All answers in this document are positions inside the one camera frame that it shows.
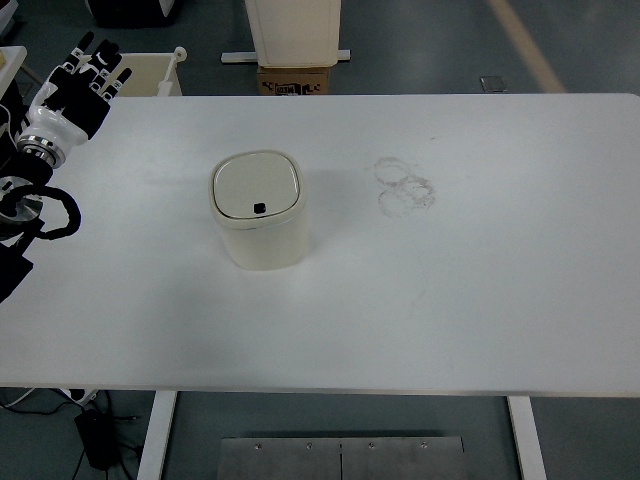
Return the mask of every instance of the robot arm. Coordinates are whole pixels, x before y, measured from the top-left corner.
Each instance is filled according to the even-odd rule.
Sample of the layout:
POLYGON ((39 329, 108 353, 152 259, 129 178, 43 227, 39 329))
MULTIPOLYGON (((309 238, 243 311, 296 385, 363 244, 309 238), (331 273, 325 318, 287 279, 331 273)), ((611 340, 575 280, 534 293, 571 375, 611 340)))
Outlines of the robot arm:
POLYGON ((20 134, 15 148, 2 152, 0 240, 18 238, 10 247, 0 244, 4 277, 0 281, 0 302, 33 268, 22 255, 34 238, 54 240, 72 235, 80 227, 80 211, 73 198, 47 183, 71 149, 96 134, 109 113, 109 101, 131 75, 131 70, 125 69, 113 83, 107 84, 122 58, 118 46, 107 40, 81 64, 81 56, 92 40, 93 33, 87 33, 53 70, 29 108, 29 126, 20 134), (67 226, 42 231, 44 223, 39 217, 43 198, 62 202, 69 214, 67 226))

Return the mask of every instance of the robot finger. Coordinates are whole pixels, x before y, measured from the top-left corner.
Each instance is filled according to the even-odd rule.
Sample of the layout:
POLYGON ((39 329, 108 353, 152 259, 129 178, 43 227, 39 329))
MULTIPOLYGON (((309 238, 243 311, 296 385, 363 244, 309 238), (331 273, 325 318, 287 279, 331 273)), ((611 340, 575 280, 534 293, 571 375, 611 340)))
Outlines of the robot finger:
POLYGON ((117 52, 118 45, 104 40, 98 45, 98 48, 93 52, 89 61, 80 67, 78 71, 79 83, 89 85, 100 75, 100 71, 114 60, 117 52))
POLYGON ((109 77, 109 75, 111 75, 111 72, 113 72, 116 69, 116 67, 118 66, 121 60, 122 60, 122 55, 120 55, 119 53, 116 53, 111 59, 111 61, 109 62, 109 64, 106 65, 102 70, 100 70, 100 73, 93 80, 93 82, 91 82, 91 84, 89 85, 89 88, 94 92, 98 93, 100 89, 104 87, 104 84, 107 83, 107 78, 109 77))
POLYGON ((74 73, 78 65, 80 64, 80 57, 87 49, 87 47, 93 41, 93 32, 87 32, 84 37, 78 42, 78 45, 71 51, 69 55, 67 55, 66 60, 62 64, 62 68, 69 72, 74 73))
POLYGON ((118 94, 118 92, 122 88, 122 85, 124 85, 124 82, 126 82, 130 76, 131 69, 125 68, 122 73, 118 75, 116 81, 105 89, 104 93, 102 94, 102 98, 104 98, 105 101, 110 102, 111 99, 118 94))

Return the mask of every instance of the stain mark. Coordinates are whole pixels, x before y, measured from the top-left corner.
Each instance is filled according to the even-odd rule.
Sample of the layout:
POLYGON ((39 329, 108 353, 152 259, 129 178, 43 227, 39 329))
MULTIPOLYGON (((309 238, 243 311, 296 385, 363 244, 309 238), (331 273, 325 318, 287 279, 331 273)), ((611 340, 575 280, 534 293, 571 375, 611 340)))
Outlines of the stain mark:
POLYGON ((429 209, 435 202, 429 181, 416 175, 409 164, 398 158, 381 158, 374 165, 374 174, 384 189, 378 204, 388 217, 406 217, 417 210, 429 209))

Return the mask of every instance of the trash can lid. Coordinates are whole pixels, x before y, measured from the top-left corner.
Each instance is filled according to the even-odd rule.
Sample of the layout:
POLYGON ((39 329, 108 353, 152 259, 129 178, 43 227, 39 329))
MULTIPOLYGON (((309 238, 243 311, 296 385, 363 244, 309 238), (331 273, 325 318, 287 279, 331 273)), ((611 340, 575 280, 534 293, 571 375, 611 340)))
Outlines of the trash can lid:
POLYGON ((214 172, 213 200, 220 213, 234 219, 279 215, 300 197, 300 179, 289 158, 263 151, 236 155, 214 172))

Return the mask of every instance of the white bin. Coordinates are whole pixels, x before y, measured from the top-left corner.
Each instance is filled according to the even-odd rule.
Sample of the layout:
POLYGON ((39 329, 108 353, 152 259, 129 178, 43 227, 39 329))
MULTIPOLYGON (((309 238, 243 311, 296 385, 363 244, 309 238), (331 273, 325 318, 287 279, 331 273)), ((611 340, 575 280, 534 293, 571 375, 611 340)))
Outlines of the white bin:
POLYGON ((304 256, 306 190, 290 156, 265 150, 223 160, 211 173, 209 198, 227 250, 242 268, 273 270, 304 256))
POLYGON ((176 47, 173 53, 123 53, 108 83, 128 67, 133 73, 118 93, 119 97, 180 97, 182 90, 176 68, 186 59, 187 51, 182 47, 176 47))
POLYGON ((245 0, 258 64, 331 67, 338 62, 340 0, 245 0))

